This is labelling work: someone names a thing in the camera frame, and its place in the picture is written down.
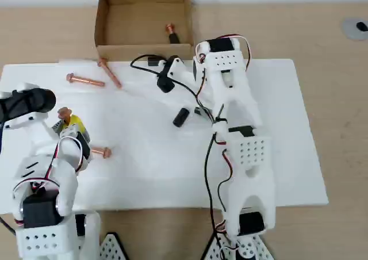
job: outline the perforated base plate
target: perforated base plate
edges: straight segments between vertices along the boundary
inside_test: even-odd
[[[108,233],[99,247],[101,260],[129,260],[119,237],[115,233]]]
[[[230,246],[228,239],[224,234],[217,234],[220,239],[221,246]],[[274,260],[273,256],[263,243],[259,235],[253,237],[239,237],[239,248],[235,250],[223,249],[225,260],[236,259],[256,259],[256,260]],[[201,260],[220,260],[220,247],[216,243],[214,235],[212,235]]]

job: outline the open cardboard box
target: open cardboard box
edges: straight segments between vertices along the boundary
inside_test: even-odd
[[[170,44],[165,26],[175,25],[180,44]],[[95,23],[98,54],[129,61],[142,54],[193,57],[190,0],[99,0]]]

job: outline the white foam sheet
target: white foam sheet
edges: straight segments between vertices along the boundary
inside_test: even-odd
[[[115,88],[96,63],[87,61],[7,65],[0,90],[12,91],[23,82],[53,90],[57,103],[46,121],[50,127],[58,120],[57,110],[67,106],[82,119],[92,146],[112,148],[110,159],[95,155],[78,176],[76,210],[208,207],[204,157],[210,122],[192,114],[182,128],[172,124],[181,107],[195,106],[192,95],[181,87],[162,93],[153,74],[132,69],[129,63],[114,62],[110,67],[122,81],[122,90]],[[70,84],[66,74],[71,72],[105,81],[106,88]],[[254,60],[248,78],[273,139],[277,205],[328,203],[293,62]],[[242,125],[242,117],[233,114],[234,124]],[[11,179],[21,161],[17,155],[28,155],[30,140],[18,129],[4,131],[2,142],[0,213],[7,213],[11,210]],[[208,166],[216,207],[220,206],[217,184],[228,174],[221,150],[221,146],[213,147]]]

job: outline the black cable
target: black cable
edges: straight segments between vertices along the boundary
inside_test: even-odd
[[[9,226],[9,224],[7,222],[4,221],[3,218],[0,217],[0,223],[2,223],[7,230],[9,230],[13,235],[16,234],[16,231],[14,230],[14,228],[12,228],[11,226]]]
[[[225,156],[225,152],[226,152],[226,150],[227,150],[227,149],[224,149],[224,150],[223,150],[222,155],[223,155],[223,157],[224,157],[224,159],[225,159],[225,161],[226,161],[227,165],[229,166],[229,169],[230,169],[230,175],[229,175],[229,177],[228,177],[227,179],[225,179],[225,180],[221,181],[221,182],[217,185],[217,195],[218,195],[218,199],[220,200],[221,205],[223,206],[224,212],[226,212],[226,207],[225,207],[225,204],[223,203],[223,200],[221,199],[221,195],[220,195],[220,188],[221,188],[221,185],[222,185],[222,184],[224,184],[225,182],[228,182],[228,181],[232,178],[232,173],[233,173],[231,163],[230,163],[229,159]]]
[[[157,76],[160,76],[160,73],[157,72],[157,71],[154,71],[154,70],[151,70],[151,69],[148,69],[148,68],[144,68],[144,67],[139,67],[139,66],[135,66],[134,63],[142,58],[147,58],[147,57],[153,57],[153,58],[158,58],[160,60],[164,60],[167,62],[167,59],[165,59],[164,57],[162,56],[159,56],[159,55],[153,55],[153,54],[145,54],[145,55],[141,55],[137,58],[135,58],[134,60],[132,60],[131,62],[131,67],[132,68],[135,68],[135,69],[138,69],[138,70],[142,70],[142,71],[146,71],[146,72],[150,72],[150,73],[153,73]],[[182,82],[179,82],[175,79],[172,79],[172,78],[169,78],[173,83],[176,83],[177,85],[180,85],[182,87],[184,87],[186,90],[188,90],[195,98],[195,100],[197,101],[197,104],[203,109],[203,111],[206,113],[206,115],[208,116],[208,118],[210,119],[210,121],[212,123],[214,123],[214,118],[213,118],[213,115],[211,114],[211,111],[206,108],[205,106],[203,106],[202,102],[198,99],[198,95],[196,95],[196,93],[194,91],[192,91],[191,88],[189,88],[187,85],[183,84]]]
[[[150,72],[150,73],[153,73],[153,74],[156,74],[157,76],[160,75],[159,72],[157,71],[154,71],[154,70],[151,70],[151,69],[148,69],[148,68],[144,68],[144,67],[139,67],[139,66],[134,66],[133,64],[140,60],[140,59],[143,59],[143,58],[148,58],[148,57],[153,57],[153,58],[158,58],[160,60],[164,60],[165,62],[167,62],[167,59],[165,59],[164,57],[162,56],[159,56],[159,55],[153,55],[153,54],[145,54],[145,55],[141,55],[137,58],[135,58],[134,60],[132,60],[131,62],[131,67],[135,68],[135,69],[139,69],[139,70],[143,70],[143,71],[146,71],[146,72]]]
[[[211,152],[211,148],[214,142],[214,139],[216,138],[216,134],[214,133],[212,135],[211,141],[209,143],[208,149],[207,149],[207,154],[206,154],[206,159],[205,159],[205,182],[206,182],[206,188],[207,188],[207,192],[208,192],[208,196],[209,196],[209,207],[210,207],[210,215],[211,215],[211,224],[212,224],[212,230],[214,233],[214,237],[216,238],[216,242],[218,247],[221,249],[221,243],[220,243],[220,239],[217,236],[217,230],[214,224],[214,217],[213,217],[213,200],[212,200],[212,195],[211,195],[211,189],[209,187],[209,183],[208,183],[208,176],[207,176],[207,165],[208,165],[208,158],[209,158],[209,154]],[[221,251],[221,257],[222,259],[225,259],[225,254],[223,251]]]

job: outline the table surface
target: table surface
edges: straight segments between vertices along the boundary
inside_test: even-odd
[[[196,41],[238,32],[251,42],[255,58],[290,58],[297,67],[330,204],[278,208],[276,228],[264,236],[275,258],[364,258],[368,43],[347,40],[340,24],[345,17],[368,20],[368,4],[206,5],[193,11]],[[0,9],[0,62],[95,58],[94,16],[94,8]],[[117,231],[134,259],[199,259],[211,232],[207,209],[101,215],[101,236]],[[3,227],[0,236],[3,257],[17,259],[15,238]]]

